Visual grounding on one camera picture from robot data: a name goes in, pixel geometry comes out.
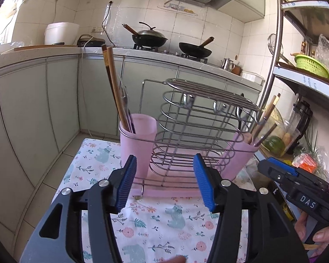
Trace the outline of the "thin black chopstick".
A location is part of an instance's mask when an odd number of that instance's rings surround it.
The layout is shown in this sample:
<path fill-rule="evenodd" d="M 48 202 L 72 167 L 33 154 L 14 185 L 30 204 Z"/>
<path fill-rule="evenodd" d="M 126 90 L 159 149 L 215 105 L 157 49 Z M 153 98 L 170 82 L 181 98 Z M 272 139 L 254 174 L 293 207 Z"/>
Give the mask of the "thin black chopstick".
<path fill-rule="evenodd" d="M 257 142 L 254 143 L 254 146 L 259 147 L 260 144 L 274 131 L 276 127 L 277 123 L 274 123 L 271 128 Z"/>

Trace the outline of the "dark chopstick gold tip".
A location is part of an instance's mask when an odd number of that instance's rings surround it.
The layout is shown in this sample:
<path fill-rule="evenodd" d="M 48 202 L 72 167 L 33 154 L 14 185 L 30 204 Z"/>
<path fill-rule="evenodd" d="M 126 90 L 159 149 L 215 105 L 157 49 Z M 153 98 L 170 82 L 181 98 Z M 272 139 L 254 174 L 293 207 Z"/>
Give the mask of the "dark chopstick gold tip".
<path fill-rule="evenodd" d="M 261 121 L 258 123 L 258 125 L 254 128 L 252 131 L 252 140 L 255 141 L 258 137 L 258 134 L 261 132 L 265 124 L 267 123 L 267 120 L 272 114 L 272 111 L 274 110 L 277 102 L 279 101 L 281 94 L 278 93 L 276 96 L 273 96 L 271 99 L 271 102 L 266 106 L 266 109 L 264 113 L 262 114 Z"/>

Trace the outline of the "black plastic spoon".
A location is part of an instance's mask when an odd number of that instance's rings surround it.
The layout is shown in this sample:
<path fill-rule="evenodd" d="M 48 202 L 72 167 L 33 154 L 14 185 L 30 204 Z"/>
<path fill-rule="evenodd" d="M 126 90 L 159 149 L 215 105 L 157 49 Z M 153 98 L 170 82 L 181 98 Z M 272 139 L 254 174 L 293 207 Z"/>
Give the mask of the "black plastic spoon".
<path fill-rule="evenodd" d="M 235 109 L 235 117 L 238 121 L 238 129 L 241 131 L 243 126 L 243 120 L 244 120 L 245 112 L 244 107 L 237 106 Z"/>

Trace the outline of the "plain brown wooden chopstick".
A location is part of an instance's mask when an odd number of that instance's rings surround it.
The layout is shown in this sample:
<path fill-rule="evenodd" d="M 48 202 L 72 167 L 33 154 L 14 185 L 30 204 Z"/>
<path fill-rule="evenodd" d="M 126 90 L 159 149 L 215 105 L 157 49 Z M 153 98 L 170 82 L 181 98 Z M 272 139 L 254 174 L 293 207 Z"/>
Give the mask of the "plain brown wooden chopstick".
<path fill-rule="evenodd" d="M 113 48 L 107 47 L 105 44 L 102 46 L 102 53 L 104 58 L 104 64 L 106 67 L 109 83 L 112 89 L 113 98 L 116 104 L 120 122 L 125 130 L 129 130 L 129 126 L 124 111 L 124 106 L 120 94 L 118 76 L 116 74 L 116 68 L 114 64 Z"/>

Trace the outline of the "brown chopstick gold band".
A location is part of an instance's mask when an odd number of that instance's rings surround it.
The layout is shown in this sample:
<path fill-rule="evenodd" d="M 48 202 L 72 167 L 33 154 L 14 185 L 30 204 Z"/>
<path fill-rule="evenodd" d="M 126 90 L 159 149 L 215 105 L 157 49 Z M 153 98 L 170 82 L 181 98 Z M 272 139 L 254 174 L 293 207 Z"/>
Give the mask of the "brown chopstick gold band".
<path fill-rule="evenodd" d="M 116 102 L 116 107 L 118 110 L 118 114 L 120 117 L 120 121 L 122 123 L 122 126 L 125 130 L 129 131 L 129 127 L 126 120 L 126 115 L 124 112 L 124 106 L 123 102 L 121 100 L 121 93 L 120 93 L 120 87 L 118 82 L 118 76 L 116 74 L 116 68 L 114 64 L 114 56 L 113 56 L 113 48 L 107 47 L 106 50 L 104 50 L 106 53 L 106 64 L 108 65 L 109 71 L 110 71 L 110 79 L 112 84 L 112 90 L 114 93 L 114 99 Z"/>

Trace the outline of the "pink right plastic cup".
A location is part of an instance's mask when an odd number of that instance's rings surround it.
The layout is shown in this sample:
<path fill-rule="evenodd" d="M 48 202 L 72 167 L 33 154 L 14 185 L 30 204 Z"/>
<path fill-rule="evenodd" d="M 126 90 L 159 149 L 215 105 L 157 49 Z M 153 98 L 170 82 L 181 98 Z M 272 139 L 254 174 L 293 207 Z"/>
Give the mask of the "pink right plastic cup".
<path fill-rule="evenodd" d="M 257 150 L 258 146 L 254 145 L 251 133 L 237 132 L 219 162 L 222 178 L 234 180 Z"/>

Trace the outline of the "pink plastic cup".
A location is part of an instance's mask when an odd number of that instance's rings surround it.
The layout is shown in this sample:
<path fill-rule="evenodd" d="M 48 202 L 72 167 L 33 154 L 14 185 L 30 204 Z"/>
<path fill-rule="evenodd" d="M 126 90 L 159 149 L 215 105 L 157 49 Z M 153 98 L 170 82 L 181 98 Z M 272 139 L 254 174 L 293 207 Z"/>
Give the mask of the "pink plastic cup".
<path fill-rule="evenodd" d="M 222 178 L 234 180 L 257 150 L 258 146 L 254 145 L 251 133 L 237 132 L 219 162 Z"/>
<path fill-rule="evenodd" d="M 130 155 L 135 156 L 137 158 L 135 177 L 145 179 L 150 170 L 150 160 L 157 134 L 157 121 L 152 116 L 139 113 L 132 114 L 132 119 L 135 134 L 125 130 L 122 123 L 119 123 L 121 165 L 125 165 Z"/>

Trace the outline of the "floral bear print cloth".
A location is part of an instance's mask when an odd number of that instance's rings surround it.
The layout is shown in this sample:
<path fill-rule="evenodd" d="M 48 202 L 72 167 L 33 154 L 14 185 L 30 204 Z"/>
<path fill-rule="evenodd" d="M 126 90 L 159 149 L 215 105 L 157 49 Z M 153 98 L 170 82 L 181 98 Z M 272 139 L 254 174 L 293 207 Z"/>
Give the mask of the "floral bear print cloth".
<path fill-rule="evenodd" d="M 64 152 L 73 160 L 58 191 L 89 189 L 121 167 L 116 142 L 84 136 Z M 211 213 L 201 198 L 130 197 L 111 219 L 123 262 L 162 262 L 174 256 L 207 262 L 219 215 Z"/>

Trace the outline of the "black blender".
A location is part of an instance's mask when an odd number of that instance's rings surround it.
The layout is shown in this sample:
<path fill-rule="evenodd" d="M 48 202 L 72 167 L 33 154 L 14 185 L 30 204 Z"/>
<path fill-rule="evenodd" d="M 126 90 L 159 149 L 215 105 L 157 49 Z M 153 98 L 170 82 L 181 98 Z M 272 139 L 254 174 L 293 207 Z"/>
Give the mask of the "black blender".
<path fill-rule="evenodd" d="M 300 143 L 300 139 L 306 133 L 306 130 L 310 124 L 313 117 L 313 112 L 310 108 L 309 103 L 305 100 L 299 100 L 293 104 L 293 109 L 290 114 L 289 122 L 296 126 L 296 129 L 300 132 L 299 136 L 291 144 L 290 148 L 287 150 L 287 154 L 293 154 L 294 149 Z"/>

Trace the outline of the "pink left plastic cup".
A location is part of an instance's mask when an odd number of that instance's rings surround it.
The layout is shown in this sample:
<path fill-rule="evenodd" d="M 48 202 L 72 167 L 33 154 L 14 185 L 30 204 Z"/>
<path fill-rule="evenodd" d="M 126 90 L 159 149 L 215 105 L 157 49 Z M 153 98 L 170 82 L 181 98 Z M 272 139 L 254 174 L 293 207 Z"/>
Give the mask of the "pink left plastic cup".
<path fill-rule="evenodd" d="M 119 123 L 121 165 L 125 165 L 130 155 L 135 156 L 137 158 L 135 177 L 145 179 L 150 170 L 150 160 L 157 134 L 157 121 L 152 116 L 139 113 L 132 114 L 132 119 L 135 134 L 125 130 L 122 123 Z"/>

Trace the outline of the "green plastic basket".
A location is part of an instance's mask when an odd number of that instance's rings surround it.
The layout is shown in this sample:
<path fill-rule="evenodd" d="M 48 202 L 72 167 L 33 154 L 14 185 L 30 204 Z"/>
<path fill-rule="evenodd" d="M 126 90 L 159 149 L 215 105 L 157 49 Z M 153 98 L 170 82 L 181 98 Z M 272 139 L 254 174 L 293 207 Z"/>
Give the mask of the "green plastic basket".
<path fill-rule="evenodd" d="M 308 55 L 297 54 L 294 59 L 297 68 L 309 71 L 310 73 L 329 79 L 329 71 L 322 63 L 320 63 L 315 58 L 310 57 Z"/>

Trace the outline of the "black frying pan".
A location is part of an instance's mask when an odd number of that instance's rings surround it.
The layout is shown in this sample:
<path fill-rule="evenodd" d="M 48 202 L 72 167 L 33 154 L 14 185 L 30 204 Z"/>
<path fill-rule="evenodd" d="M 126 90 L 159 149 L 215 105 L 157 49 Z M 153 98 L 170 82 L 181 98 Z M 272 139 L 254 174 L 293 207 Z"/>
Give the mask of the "black frying pan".
<path fill-rule="evenodd" d="M 179 48 L 184 54 L 186 54 L 188 56 L 192 56 L 192 57 L 199 58 L 199 59 L 204 59 L 204 58 L 209 57 L 212 53 L 212 51 L 205 48 L 205 46 L 210 44 L 211 42 L 213 42 L 214 39 L 215 38 L 213 36 L 211 36 L 200 45 L 194 45 L 194 44 L 190 44 L 190 43 L 180 42 Z"/>

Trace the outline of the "white rice cooker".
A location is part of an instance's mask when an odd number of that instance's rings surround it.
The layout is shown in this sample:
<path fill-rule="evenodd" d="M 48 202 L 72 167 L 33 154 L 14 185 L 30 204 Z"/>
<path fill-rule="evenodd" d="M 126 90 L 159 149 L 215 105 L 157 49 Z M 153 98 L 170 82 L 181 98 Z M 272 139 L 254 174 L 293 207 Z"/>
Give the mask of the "white rice cooker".
<path fill-rule="evenodd" d="M 44 32 L 44 44 L 64 43 L 73 45 L 79 31 L 79 24 L 69 22 L 52 23 Z"/>

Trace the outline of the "black wok with lid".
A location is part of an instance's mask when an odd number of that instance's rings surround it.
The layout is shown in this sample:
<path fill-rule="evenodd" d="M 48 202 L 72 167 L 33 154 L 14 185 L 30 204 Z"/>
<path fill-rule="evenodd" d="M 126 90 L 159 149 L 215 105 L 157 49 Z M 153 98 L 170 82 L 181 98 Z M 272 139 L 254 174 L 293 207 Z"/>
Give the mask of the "black wok with lid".
<path fill-rule="evenodd" d="M 132 27 L 127 24 L 122 24 L 122 26 L 132 33 L 132 39 L 137 46 L 148 47 L 148 48 L 159 48 L 163 46 L 168 40 L 164 34 L 155 31 L 155 27 L 150 27 L 144 22 L 139 22 L 148 27 L 147 30 L 141 30 L 136 32 Z"/>

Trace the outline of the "metal shelf rack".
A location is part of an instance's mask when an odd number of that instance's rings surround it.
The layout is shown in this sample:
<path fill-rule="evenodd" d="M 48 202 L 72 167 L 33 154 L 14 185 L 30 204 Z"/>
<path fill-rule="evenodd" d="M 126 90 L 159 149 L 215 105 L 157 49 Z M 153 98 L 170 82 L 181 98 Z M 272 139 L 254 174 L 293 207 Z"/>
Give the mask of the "metal shelf rack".
<path fill-rule="evenodd" d="M 276 0 L 276 33 L 270 38 L 272 63 L 259 103 L 264 108 L 273 82 L 283 81 L 297 96 L 316 103 L 329 113 L 329 77 L 321 77 L 293 65 L 282 53 L 283 22 L 288 20 L 302 35 L 292 55 L 314 56 L 320 36 L 329 40 L 329 0 Z"/>

